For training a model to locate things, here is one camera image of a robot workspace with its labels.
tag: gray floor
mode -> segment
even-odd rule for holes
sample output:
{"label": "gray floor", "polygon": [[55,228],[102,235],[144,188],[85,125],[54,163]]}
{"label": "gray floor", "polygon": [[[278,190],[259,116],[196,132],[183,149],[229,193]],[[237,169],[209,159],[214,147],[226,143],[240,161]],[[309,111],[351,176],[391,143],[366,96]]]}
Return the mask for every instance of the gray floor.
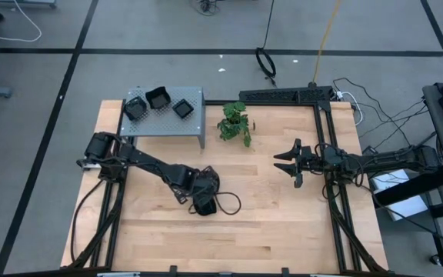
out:
{"label": "gray floor", "polygon": [[[91,2],[60,0],[57,10],[26,8],[44,33],[41,40],[33,44],[0,41],[0,48],[74,48]],[[443,32],[443,1],[428,2]],[[333,4],[332,0],[277,1],[267,48],[317,49]],[[230,0],[219,6],[218,14],[204,17],[187,0],[99,0],[84,48],[251,49],[262,45],[270,0]],[[0,35],[35,35],[18,12],[6,7],[0,12],[7,18],[0,24]],[[441,51],[419,0],[344,0],[326,48]],[[0,250],[70,58],[0,54],[0,85],[14,90],[10,99],[0,98]],[[273,59],[278,87],[310,82],[314,56]],[[443,57],[322,57],[318,84],[329,85],[340,77],[366,87],[384,110],[395,114],[420,100],[422,86],[443,82]],[[240,90],[271,88],[253,55],[80,55],[6,273],[58,268],[81,178],[74,161],[82,156],[93,132],[100,101],[124,98],[128,88],[136,85],[199,85],[207,99],[236,99]],[[337,85],[359,102],[374,104],[361,89],[346,82]],[[357,127],[358,134],[380,123],[373,110],[363,109],[365,119]],[[424,114],[403,129],[411,143],[418,143],[433,126]],[[384,125],[363,136],[362,148],[377,145],[394,130],[393,125]],[[406,145],[396,134],[378,150]],[[443,276],[443,268],[428,262],[435,253],[429,234],[404,222],[391,222],[383,212],[378,217],[391,269]],[[418,220],[428,224],[430,219]]]}

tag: yellow cable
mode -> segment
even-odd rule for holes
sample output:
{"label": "yellow cable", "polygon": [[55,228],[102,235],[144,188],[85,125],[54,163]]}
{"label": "yellow cable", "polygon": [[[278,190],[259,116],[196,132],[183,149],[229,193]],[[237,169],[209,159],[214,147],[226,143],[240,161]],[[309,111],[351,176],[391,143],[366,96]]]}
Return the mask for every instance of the yellow cable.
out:
{"label": "yellow cable", "polygon": [[331,30],[332,21],[335,19],[336,14],[339,10],[339,5],[341,4],[341,0],[336,0],[335,10],[332,12],[332,16],[329,19],[328,27],[326,28],[326,32],[324,33],[324,37],[322,38],[321,47],[319,48],[319,53],[317,54],[317,61],[315,62],[315,70],[314,70],[314,78],[313,82],[317,80],[317,74],[319,71],[319,60],[321,59],[322,49],[324,48],[324,44],[326,43],[326,39],[328,39],[329,30]]}

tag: wooden table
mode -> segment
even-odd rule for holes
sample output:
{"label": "wooden table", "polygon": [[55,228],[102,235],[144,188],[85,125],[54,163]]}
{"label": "wooden table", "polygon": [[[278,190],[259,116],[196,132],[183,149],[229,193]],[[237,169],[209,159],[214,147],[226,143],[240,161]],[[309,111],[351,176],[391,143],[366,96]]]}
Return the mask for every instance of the wooden table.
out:
{"label": "wooden table", "polygon": [[[116,131],[121,104],[115,100],[102,102],[96,132]],[[349,103],[333,102],[331,106],[339,147],[360,153]],[[290,268],[292,273],[338,272],[328,202],[321,194],[324,179],[306,172],[304,185],[295,189],[293,179],[273,166],[279,161],[272,156],[288,151],[296,138],[304,145],[318,143],[313,109],[248,106],[248,115],[257,125],[250,148],[244,147],[241,139],[223,142],[218,137],[221,106],[206,108],[204,150],[199,149],[196,138],[138,140],[139,149],[164,162],[200,169],[212,165],[220,175],[220,191],[238,194],[242,210],[233,216],[221,212],[206,217],[190,215],[188,203],[179,205],[159,177],[131,168],[113,270],[166,272],[170,265],[177,265],[180,272],[277,273],[282,267]],[[97,175],[98,170],[84,173],[77,203],[97,183]],[[86,201],[79,213],[76,255],[95,234],[104,187]],[[230,195],[219,198],[226,210],[236,209]],[[357,237],[378,264],[387,268],[370,193],[350,185],[348,198]],[[352,269],[348,240],[343,239],[343,244],[347,266]],[[99,265],[105,259],[104,249]],[[69,263],[68,238],[62,264]]]}

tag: potted plant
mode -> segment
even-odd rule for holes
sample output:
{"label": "potted plant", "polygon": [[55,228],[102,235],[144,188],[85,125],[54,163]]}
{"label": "potted plant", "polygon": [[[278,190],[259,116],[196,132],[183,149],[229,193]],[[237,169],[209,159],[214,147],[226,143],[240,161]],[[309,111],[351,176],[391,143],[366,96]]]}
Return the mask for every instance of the potted plant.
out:
{"label": "potted plant", "polygon": [[244,135],[244,145],[251,145],[251,133],[249,132],[249,119],[247,115],[242,115],[245,111],[245,104],[242,102],[228,103],[223,105],[225,118],[222,119],[216,127],[221,131],[220,139],[224,141],[233,139],[238,134]]}

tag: perforated metal tray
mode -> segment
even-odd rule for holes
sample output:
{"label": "perforated metal tray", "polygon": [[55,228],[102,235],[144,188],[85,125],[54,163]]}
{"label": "perforated metal tray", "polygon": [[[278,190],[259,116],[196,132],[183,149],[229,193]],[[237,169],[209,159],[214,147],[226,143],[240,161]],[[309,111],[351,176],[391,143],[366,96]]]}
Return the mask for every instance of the perforated metal tray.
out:
{"label": "perforated metal tray", "polygon": [[[126,101],[141,96],[147,102],[148,111],[138,120],[132,122],[127,116],[122,119],[121,135],[123,136],[201,136],[204,128],[204,98],[201,87],[165,87],[171,102],[159,110],[150,109],[145,93],[155,88],[131,88]],[[172,107],[185,99],[194,111],[187,117],[180,118]]]}

